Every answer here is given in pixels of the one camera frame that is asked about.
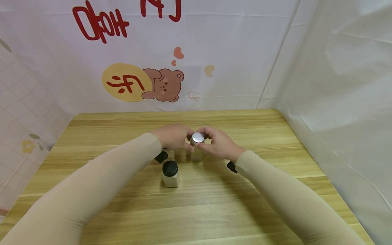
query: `black cap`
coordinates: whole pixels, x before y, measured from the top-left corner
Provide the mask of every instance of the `black cap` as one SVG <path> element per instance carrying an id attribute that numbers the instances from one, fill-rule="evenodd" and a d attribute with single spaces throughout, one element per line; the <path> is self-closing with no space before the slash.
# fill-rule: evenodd
<path id="1" fill-rule="evenodd" d="M 165 176 L 172 177 L 176 175 L 177 171 L 178 171 L 178 166 L 175 161 L 169 160 L 163 164 L 162 172 Z"/>
<path id="2" fill-rule="evenodd" d="M 168 157 L 169 154 L 165 151 L 162 151 L 161 153 L 159 153 L 159 155 L 156 156 L 155 160 L 157 160 L 157 162 L 159 163 L 163 163 L 163 161 L 165 161 Z"/>

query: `red chinese character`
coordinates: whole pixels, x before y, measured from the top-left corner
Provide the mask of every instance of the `red chinese character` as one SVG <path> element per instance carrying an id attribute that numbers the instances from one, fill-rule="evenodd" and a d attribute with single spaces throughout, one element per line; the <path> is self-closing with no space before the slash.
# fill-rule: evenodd
<path id="1" fill-rule="evenodd" d="M 117 80 L 117 81 L 121 80 L 121 78 L 118 77 L 118 76 L 112 76 L 112 78 L 113 78 L 114 80 Z M 144 87 L 143 87 L 142 82 L 139 80 L 138 77 L 132 76 L 132 75 L 123 75 L 123 81 L 124 81 L 123 83 L 111 83 L 111 82 L 106 82 L 106 83 L 107 83 L 110 87 L 126 87 L 127 90 L 128 90 L 128 92 L 132 93 L 131 85 L 133 85 L 133 82 L 129 82 L 129 81 L 128 81 L 128 78 L 131 78 L 131 79 L 136 80 L 136 81 L 138 82 L 140 88 L 144 91 Z M 125 89 L 122 89 L 122 88 L 121 88 L 121 89 L 118 90 L 118 93 L 119 93 L 119 94 L 122 94 L 123 92 L 125 92 Z"/>
<path id="2" fill-rule="evenodd" d="M 121 13 L 118 9 L 115 10 L 116 17 L 114 16 L 113 12 L 110 11 L 109 15 L 105 12 L 100 12 L 99 15 L 95 15 L 95 12 L 88 0 L 86 0 L 86 6 L 77 6 L 72 8 L 72 13 L 75 17 L 76 23 L 78 24 L 80 30 L 82 31 L 85 38 L 88 40 L 98 40 L 102 39 L 102 42 L 106 43 L 106 38 L 103 35 L 107 33 L 109 36 L 114 36 L 116 33 L 117 36 L 120 36 L 120 31 L 123 37 L 127 37 L 127 31 L 125 27 L 129 26 L 128 21 L 123 21 L 121 17 Z M 84 12 L 90 22 L 90 25 L 94 31 L 94 36 L 89 36 L 86 32 L 86 29 L 83 26 L 82 21 L 80 20 L 79 12 Z"/>
<path id="3" fill-rule="evenodd" d="M 150 4 L 158 8 L 158 16 L 162 19 L 163 4 L 161 0 L 148 0 Z M 146 0 L 140 0 L 140 12 L 143 17 L 146 17 Z M 179 22 L 181 19 L 181 0 L 176 0 L 176 16 L 169 15 L 169 18 L 174 22 Z"/>

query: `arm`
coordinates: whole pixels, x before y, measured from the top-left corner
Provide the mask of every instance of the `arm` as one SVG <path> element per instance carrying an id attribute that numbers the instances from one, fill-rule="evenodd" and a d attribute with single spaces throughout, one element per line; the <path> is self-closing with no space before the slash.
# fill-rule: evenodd
<path id="1" fill-rule="evenodd" d="M 168 125 L 89 161 L 43 195 L 0 244 L 79 244 L 83 228 L 162 147 L 192 149 L 184 141 L 192 133 L 185 126 Z"/>
<path id="2" fill-rule="evenodd" d="M 210 145 L 200 143 L 196 147 L 235 162 L 238 173 L 254 184 L 304 244 L 364 244 L 350 226 L 305 184 L 267 163 L 254 152 L 236 145 L 223 131 L 210 127 L 198 131 L 212 141 Z"/>

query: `beige arm sleeve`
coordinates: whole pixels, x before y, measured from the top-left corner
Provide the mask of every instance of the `beige arm sleeve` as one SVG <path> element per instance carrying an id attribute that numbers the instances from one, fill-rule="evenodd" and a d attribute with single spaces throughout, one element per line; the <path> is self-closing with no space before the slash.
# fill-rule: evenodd
<path id="1" fill-rule="evenodd" d="M 254 152 L 245 151 L 235 165 L 304 244 L 364 244 L 319 195 Z"/>
<path id="2" fill-rule="evenodd" d="M 43 195 L 0 244 L 79 244 L 83 228 L 161 147 L 158 138 L 145 133 L 89 161 Z"/>

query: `cartoon bear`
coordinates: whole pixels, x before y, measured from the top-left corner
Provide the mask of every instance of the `cartoon bear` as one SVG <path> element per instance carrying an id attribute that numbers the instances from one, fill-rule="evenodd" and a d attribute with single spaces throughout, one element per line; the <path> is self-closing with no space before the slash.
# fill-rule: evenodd
<path id="1" fill-rule="evenodd" d="M 181 90 L 181 82 L 184 80 L 182 71 L 171 71 L 169 69 L 143 69 L 152 82 L 152 92 L 144 92 L 142 98 L 145 100 L 157 99 L 158 101 L 176 102 Z"/>

